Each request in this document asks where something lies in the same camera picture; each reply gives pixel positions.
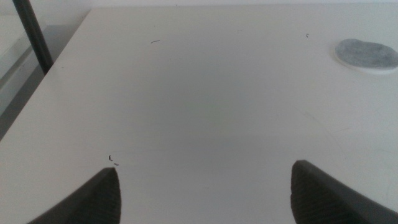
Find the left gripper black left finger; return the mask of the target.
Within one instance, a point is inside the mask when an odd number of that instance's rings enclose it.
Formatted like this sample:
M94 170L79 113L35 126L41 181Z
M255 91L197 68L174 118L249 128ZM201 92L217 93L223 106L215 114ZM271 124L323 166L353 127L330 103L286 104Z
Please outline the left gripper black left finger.
M36 224L119 224L121 221L121 190L118 173L108 167L33 219Z

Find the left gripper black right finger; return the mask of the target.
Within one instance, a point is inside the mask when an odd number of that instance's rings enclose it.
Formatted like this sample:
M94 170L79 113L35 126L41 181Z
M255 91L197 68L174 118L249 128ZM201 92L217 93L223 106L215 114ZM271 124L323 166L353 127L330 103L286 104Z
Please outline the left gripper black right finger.
M290 188L296 223L397 224L397 212L361 195L308 161L294 163Z

